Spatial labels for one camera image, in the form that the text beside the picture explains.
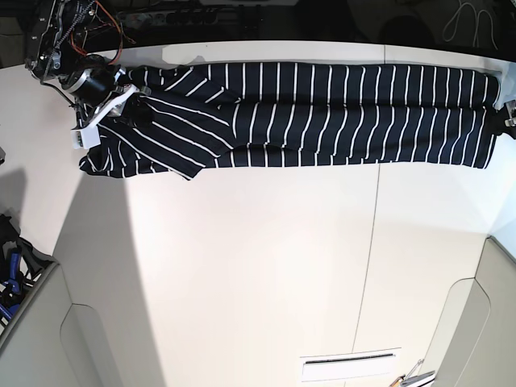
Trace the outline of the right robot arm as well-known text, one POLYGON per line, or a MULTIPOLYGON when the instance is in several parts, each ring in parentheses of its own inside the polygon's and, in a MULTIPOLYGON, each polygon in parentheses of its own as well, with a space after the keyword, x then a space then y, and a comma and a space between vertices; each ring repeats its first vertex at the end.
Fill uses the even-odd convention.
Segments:
POLYGON ((151 90, 137 86, 118 63, 128 40, 122 23, 104 1, 41 1, 27 37, 26 68, 42 86, 54 89, 76 114, 77 128, 95 118, 111 117, 145 127, 150 109, 140 100, 151 90), (114 28, 119 45, 114 57, 87 52, 85 43, 96 30, 114 28))

